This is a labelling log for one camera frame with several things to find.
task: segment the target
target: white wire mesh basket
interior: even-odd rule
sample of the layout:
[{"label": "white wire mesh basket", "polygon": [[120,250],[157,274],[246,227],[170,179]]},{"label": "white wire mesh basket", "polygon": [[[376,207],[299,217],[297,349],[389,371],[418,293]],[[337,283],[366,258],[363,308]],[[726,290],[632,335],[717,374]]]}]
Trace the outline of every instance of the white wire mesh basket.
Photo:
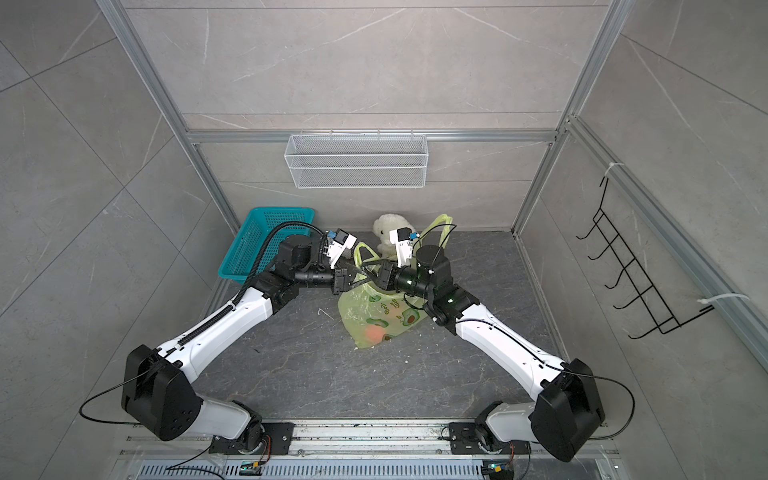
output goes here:
[{"label": "white wire mesh basket", "polygon": [[302,134],[285,157],[298,188],[424,187],[429,152],[419,134]]}]

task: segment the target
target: black bracket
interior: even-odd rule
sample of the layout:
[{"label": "black bracket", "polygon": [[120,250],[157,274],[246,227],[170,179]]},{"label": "black bracket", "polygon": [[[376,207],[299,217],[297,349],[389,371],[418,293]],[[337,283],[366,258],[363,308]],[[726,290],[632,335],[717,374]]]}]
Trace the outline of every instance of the black bracket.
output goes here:
[{"label": "black bracket", "polygon": [[[271,455],[288,455],[288,448],[293,439],[293,423],[262,423],[264,427],[264,436],[270,437],[272,442]],[[214,439],[208,449],[208,453],[223,453],[225,455],[242,455],[235,446],[235,440],[227,440],[219,437]],[[266,443],[256,449],[250,455],[261,455],[266,448]]]},{"label": "black bracket", "polygon": [[[480,448],[480,441],[475,434],[475,423],[452,422],[448,424],[448,438],[451,442],[453,455],[488,455]],[[531,453],[531,443],[512,440],[515,446],[515,455],[527,455]],[[512,449],[509,443],[505,443],[502,450],[496,455],[510,455]]]}]

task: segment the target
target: plush toy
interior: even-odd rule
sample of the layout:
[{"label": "plush toy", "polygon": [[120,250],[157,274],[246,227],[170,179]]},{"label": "plush toy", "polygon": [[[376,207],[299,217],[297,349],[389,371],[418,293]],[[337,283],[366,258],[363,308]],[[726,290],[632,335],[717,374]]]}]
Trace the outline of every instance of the plush toy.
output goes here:
[{"label": "plush toy", "polygon": [[373,222],[373,233],[382,241],[377,247],[382,258],[397,258],[395,246],[389,241],[389,232],[403,227],[408,227],[414,232],[416,231],[413,225],[408,223],[402,215],[398,214],[383,214],[378,220]]}]

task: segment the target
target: gray tile wall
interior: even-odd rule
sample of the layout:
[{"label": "gray tile wall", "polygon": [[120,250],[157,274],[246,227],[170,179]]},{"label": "gray tile wall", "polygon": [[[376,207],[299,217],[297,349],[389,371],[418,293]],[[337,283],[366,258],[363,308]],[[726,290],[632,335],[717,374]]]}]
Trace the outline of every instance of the gray tile wall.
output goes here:
[{"label": "gray tile wall", "polygon": [[[192,129],[553,128],[607,2],[126,0]],[[310,206],[323,227],[510,227],[544,144],[431,144],[420,190],[297,190],[284,145],[204,145],[242,219]]]},{"label": "gray tile wall", "polygon": [[264,5],[127,2],[190,122],[523,127],[528,113],[554,127],[607,11],[542,0]]},{"label": "gray tile wall", "polygon": [[79,405],[198,320],[232,236],[92,0],[5,2],[0,41],[0,476],[103,478]]},{"label": "gray tile wall", "polygon": [[[602,169],[571,139],[548,178],[522,239],[571,358],[618,379],[637,397],[637,413],[615,441],[632,478],[761,478],[768,446],[763,399],[768,376],[716,313],[661,335],[630,339],[654,326],[597,232],[586,240],[600,203]],[[686,320],[701,293],[660,241],[609,184],[604,210],[674,314]],[[628,253],[620,251],[627,257]],[[646,295],[654,311],[658,302]],[[598,383],[607,432],[621,426],[628,397]]]},{"label": "gray tile wall", "polygon": [[254,207],[312,207],[322,228],[368,231],[397,212],[415,227],[449,214],[462,229],[507,230],[547,145],[544,142],[434,142],[423,188],[298,189],[284,144],[204,144],[237,216]]},{"label": "gray tile wall", "polygon": [[639,1],[582,116],[768,317],[766,27],[765,2]]}]

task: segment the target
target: plastic basket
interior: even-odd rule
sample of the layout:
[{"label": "plastic basket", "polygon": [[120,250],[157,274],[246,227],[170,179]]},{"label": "plastic basket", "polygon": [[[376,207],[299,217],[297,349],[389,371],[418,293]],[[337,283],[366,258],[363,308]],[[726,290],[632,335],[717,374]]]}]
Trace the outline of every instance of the plastic basket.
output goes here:
[{"label": "plastic basket", "polygon": [[[262,243],[267,234],[282,222],[299,220],[312,223],[315,211],[311,208],[299,207],[259,207],[254,208],[248,214],[230,250],[224,257],[219,267],[219,276],[238,283],[245,281],[248,272],[256,260]],[[277,246],[289,235],[308,235],[310,229],[306,227],[286,227],[279,231],[270,242],[264,257],[261,259],[258,272],[261,272],[277,255]]]}]

